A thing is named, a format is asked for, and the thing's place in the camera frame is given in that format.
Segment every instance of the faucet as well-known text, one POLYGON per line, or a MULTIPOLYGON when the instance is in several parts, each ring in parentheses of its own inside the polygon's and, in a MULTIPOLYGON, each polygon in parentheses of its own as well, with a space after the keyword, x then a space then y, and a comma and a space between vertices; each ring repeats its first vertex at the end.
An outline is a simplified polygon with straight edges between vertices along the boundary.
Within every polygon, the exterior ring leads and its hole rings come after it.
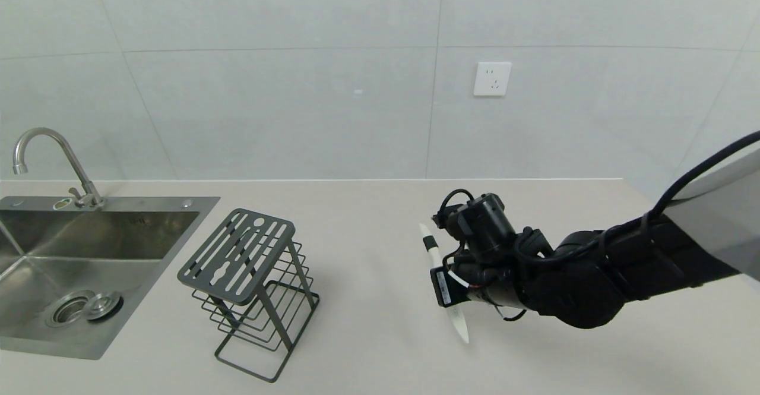
POLYGON ((74 155, 74 150, 71 149, 66 138, 63 138, 63 135, 60 135, 52 129, 43 127, 32 128, 19 137, 18 141, 16 141, 16 146, 13 149, 13 173, 16 175, 27 173, 27 164, 24 162, 24 154, 27 151, 27 144, 29 144, 29 141, 38 135, 47 135, 50 138, 53 138, 63 149, 64 154, 66 154, 66 159, 68 159, 68 163, 71 164, 71 167, 74 168, 74 172, 77 173, 79 181, 82 183, 82 189, 84 189, 84 195, 80 195, 76 187, 71 187, 71 189, 68 190, 70 194, 77 198, 75 202, 76 206, 82 208, 86 206, 88 202, 90 203, 90 206, 103 205, 103 197, 101 197, 97 189, 95 189, 95 184, 93 184, 87 174, 84 173, 84 168, 82 168, 79 159, 74 155))

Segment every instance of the wall socket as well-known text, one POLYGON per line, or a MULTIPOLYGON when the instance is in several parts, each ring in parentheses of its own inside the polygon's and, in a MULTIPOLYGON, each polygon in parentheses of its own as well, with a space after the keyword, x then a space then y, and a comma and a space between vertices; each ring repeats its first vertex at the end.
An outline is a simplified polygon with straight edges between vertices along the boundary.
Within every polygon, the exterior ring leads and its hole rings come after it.
POLYGON ((503 97, 512 70, 511 62, 478 62, 475 74, 476 97, 503 97))

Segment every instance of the metal dish rack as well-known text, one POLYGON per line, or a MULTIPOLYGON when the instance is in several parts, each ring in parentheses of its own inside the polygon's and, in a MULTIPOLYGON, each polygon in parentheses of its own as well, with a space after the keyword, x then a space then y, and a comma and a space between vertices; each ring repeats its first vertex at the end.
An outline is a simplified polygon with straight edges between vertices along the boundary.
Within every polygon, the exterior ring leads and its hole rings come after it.
POLYGON ((270 383, 279 378, 319 304, 294 232, 292 222, 236 209, 177 274, 226 335, 214 356, 270 383), (273 355, 280 352, 279 359, 273 357, 274 373, 264 375, 225 359, 225 348, 236 339, 273 355))

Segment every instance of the white countertop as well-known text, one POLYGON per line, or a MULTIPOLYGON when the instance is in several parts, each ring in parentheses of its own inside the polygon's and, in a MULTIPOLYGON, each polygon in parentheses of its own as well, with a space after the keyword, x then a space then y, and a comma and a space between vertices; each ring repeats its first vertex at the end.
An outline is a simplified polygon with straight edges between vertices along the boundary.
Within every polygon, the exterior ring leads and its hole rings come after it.
MULTIPOLYGON (((72 183, 4 182, 3 195, 72 183)), ((760 297, 742 277, 625 306, 578 330, 529 313, 502 322, 467 303, 470 344, 437 306, 417 223, 450 190, 495 192, 515 228, 554 245, 650 204, 622 181, 110 182, 104 195, 219 195, 220 202, 102 359, 2 352, 0 393, 757 393, 760 297), (289 219, 321 303, 279 381, 214 359, 223 338, 176 273, 233 208, 289 219)), ((436 233, 442 251, 454 241, 436 233)))

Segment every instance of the white spatula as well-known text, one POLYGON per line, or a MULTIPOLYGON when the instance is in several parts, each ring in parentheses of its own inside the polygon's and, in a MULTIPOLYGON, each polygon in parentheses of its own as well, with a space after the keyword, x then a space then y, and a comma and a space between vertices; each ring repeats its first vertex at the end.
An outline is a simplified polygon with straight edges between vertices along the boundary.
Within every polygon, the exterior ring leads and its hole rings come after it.
MULTIPOLYGON (((423 239, 428 237, 432 239, 432 242, 428 243, 431 245, 428 248, 428 254, 430 255, 430 260, 432 260, 432 266, 440 266, 442 257, 438 251, 438 244, 435 242, 435 238, 432 237, 432 233, 430 233, 428 227, 422 223, 420 223, 420 233, 423 235, 423 239)), ((467 322, 464 320, 464 314, 462 314, 459 306, 449 306, 446 308, 446 313, 448 314, 449 319, 451 319, 451 324, 454 325, 454 329, 459 333, 459 337, 462 338, 464 343, 469 343, 470 335, 467 332, 467 322)))

